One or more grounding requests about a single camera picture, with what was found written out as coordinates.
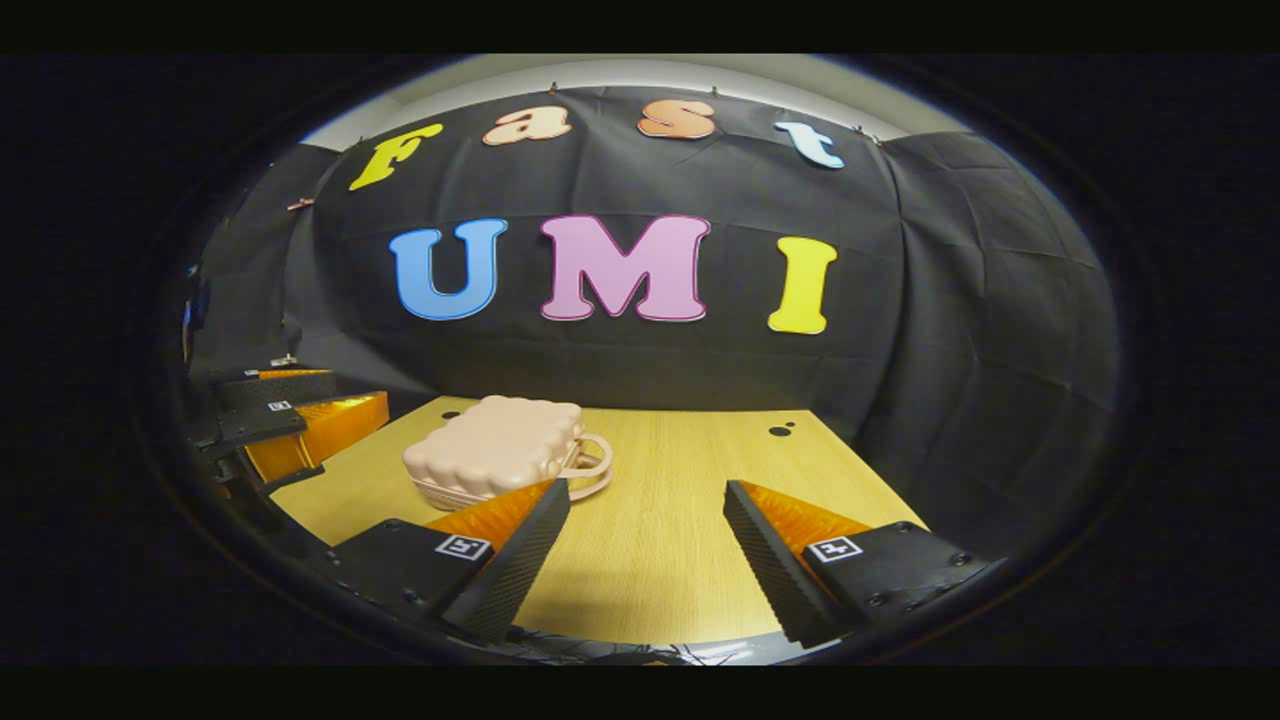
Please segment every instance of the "bag handle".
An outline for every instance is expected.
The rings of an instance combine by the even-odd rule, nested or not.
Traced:
[[[612,466],[613,465],[613,448],[609,446],[608,441],[605,441],[600,436],[590,434],[590,433],[582,433],[581,436],[579,436],[579,442],[581,442],[581,441],[591,441],[595,445],[599,445],[600,448],[604,451],[604,457],[599,459],[599,461],[594,466],[591,466],[591,468],[580,468],[580,469],[572,469],[572,470],[561,470],[559,475],[557,475],[557,477],[559,477],[559,478],[590,478],[590,477],[595,477],[595,475],[602,475],[602,477],[600,477],[600,479],[598,482],[595,482],[595,483],[593,483],[593,484],[590,484],[590,486],[588,486],[585,488],[579,488],[579,489],[575,489],[575,491],[570,491],[570,493],[568,493],[570,501],[582,500],[584,497],[586,497],[589,495],[594,495],[596,492],[600,492],[602,489],[605,488],[605,486],[609,484],[609,480],[613,479],[613,466]],[[590,455],[584,455],[584,454],[579,454],[577,457],[580,460],[581,459],[596,460],[595,457],[593,457]]]

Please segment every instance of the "yellow letter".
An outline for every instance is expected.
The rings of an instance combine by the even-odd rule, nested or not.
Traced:
[[[365,172],[360,173],[356,182],[351,183],[351,190],[360,190],[366,184],[374,184],[378,181],[392,177],[392,173],[396,172],[396,168],[392,168],[392,160],[397,163],[408,160],[408,156],[422,142],[421,138],[440,135],[442,129],[444,129],[444,126],[435,123],[434,126],[426,126],[425,128],[406,132],[404,135],[379,142],[378,147],[374,149],[374,156],[365,165]]]
[[[507,145],[521,140],[550,140],[559,137],[573,129],[573,126],[564,124],[568,110],[549,105],[547,108],[529,108],[509,115],[498,118],[498,127],[484,136],[485,145]]]
[[[836,249],[806,237],[783,237],[778,250],[787,256],[787,279],[782,283],[782,305],[769,315],[769,328],[780,333],[818,334],[827,329],[822,316],[822,290],[827,265]]]

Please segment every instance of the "handbag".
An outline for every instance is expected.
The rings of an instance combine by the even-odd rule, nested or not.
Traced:
[[[553,478],[598,478],[570,489],[570,500],[591,496],[613,478],[613,448],[585,432],[582,409],[490,395],[444,427],[407,447],[404,468],[417,489],[439,510],[460,510]],[[600,456],[582,451],[594,442]]]

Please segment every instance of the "fisheye lens view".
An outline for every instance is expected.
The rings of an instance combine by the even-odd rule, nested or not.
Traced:
[[[1028,160],[820,56],[422,74],[193,229],[198,492],[495,662],[918,635],[1102,492],[1121,411],[1114,279]]]

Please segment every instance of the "black fabric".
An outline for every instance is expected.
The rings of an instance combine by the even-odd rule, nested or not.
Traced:
[[[716,132],[696,141],[645,137],[636,122],[660,99],[710,104]],[[483,143],[498,118],[543,105],[567,108],[572,131]],[[845,167],[805,160],[773,127],[787,120],[831,137]],[[433,123],[443,131],[394,163],[389,178],[348,190],[379,142]],[[1107,439],[1120,365],[1108,279],[1053,195],[974,135],[879,146],[759,102],[595,87],[481,102],[340,156],[300,152],[297,163],[296,182],[264,179],[268,200],[252,197],[232,223],[246,228],[241,234],[215,238],[243,245],[239,255],[206,259],[210,318],[243,315],[238,343],[256,354],[246,366],[287,346],[307,366],[389,391],[393,418],[440,393],[605,407],[810,409],[931,529],[989,557],[1016,547],[1078,493]],[[315,205],[284,213],[307,195],[303,187],[319,188]],[[564,214],[598,217],[623,251],[660,215],[707,219],[712,232],[698,259],[707,315],[645,320],[635,311],[641,287],[618,318],[591,290],[591,318],[543,318],[553,256],[540,225]],[[438,229],[434,282],[456,292],[466,269],[453,231],[481,218],[508,223],[497,241],[492,302],[454,322],[408,313],[390,240]],[[767,325],[782,296],[783,236],[838,251],[820,334]],[[221,307],[219,287],[236,288],[223,291]],[[219,337],[225,364],[232,336]]]
[[[636,120],[655,99],[710,101],[714,135],[643,136]],[[567,108],[573,129],[549,141],[481,142],[499,117],[540,105]],[[787,133],[773,128],[783,120],[838,137],[846,168],[808,163]],[[436,122],[444,129],[396,164],[392,177],[348,191],[378,142]],[[316,199],[316,274],[305,282],[326,288],[329,327],[399,373],[463,396],[648,409],[818,407],[845,436],[867,413],[897,329],[900,229],[883,158],[847,128],[728,97],[609,87],[483,102],[362,146],[344,156]],[[581,322],[544,319],[552,242],[540,225],[562,214],[598,217],[623,251],[659,215],[707,219],[712,232],[699,250],[698,277],[707,316],[645,320],[635,313],[641,290],[620,318],[598,307]],[[466,283],[453,228],[489,217],[509,224],[498,238],[490,305],[447,323],[407,313],[389,241],[411,229],[439,229],[445,240],[433,258],[435,283],[453,292]],[[840,252],[827,277],[829,325],[819,336],[767,325],[782,295],[786,259],[777,241],[783,236],[820,240]],[[306,359],[319,361],[310,352]]]
[[[338,154],[297,145],[270,163],[201,255],[207,311],[195,333],[191,377],[197,382],[265,368],[288,352],[282,332],[282,273],[298,213],[289,205],[315,192]]]
[[[1097,256],[1052,195],[972,135],[884,143],[908,291],[861,457],[931,528],[1009,552],[1106,442],[1119,327]]]

